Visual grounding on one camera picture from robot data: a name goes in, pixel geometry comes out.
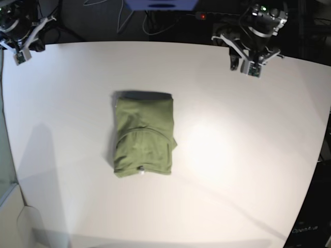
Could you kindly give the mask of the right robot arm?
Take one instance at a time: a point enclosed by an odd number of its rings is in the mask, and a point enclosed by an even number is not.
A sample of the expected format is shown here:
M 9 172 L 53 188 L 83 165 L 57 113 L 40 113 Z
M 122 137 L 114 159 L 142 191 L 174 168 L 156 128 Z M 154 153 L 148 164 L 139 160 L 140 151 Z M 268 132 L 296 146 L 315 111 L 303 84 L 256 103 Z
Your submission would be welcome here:
M 1 1 L 1 50 L 45 50 L 43 34 L 53 14 L 43 16 L 39 1 Z

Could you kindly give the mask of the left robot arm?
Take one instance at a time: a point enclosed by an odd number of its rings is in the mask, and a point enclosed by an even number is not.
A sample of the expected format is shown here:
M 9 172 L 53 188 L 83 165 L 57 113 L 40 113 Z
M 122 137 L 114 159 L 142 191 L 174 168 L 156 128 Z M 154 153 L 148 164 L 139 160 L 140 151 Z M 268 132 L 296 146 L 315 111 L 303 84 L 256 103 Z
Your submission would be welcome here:
M 238 18 L 223 19 L 211 40 L 229 48 L 230 70 L 259 78 L 261 70 L 271 59 L 281 55 L 279 48 L 268 43 L 277 36 L 288 21 L 288 6 L 273 8 L 260 1 L 251 1 Z

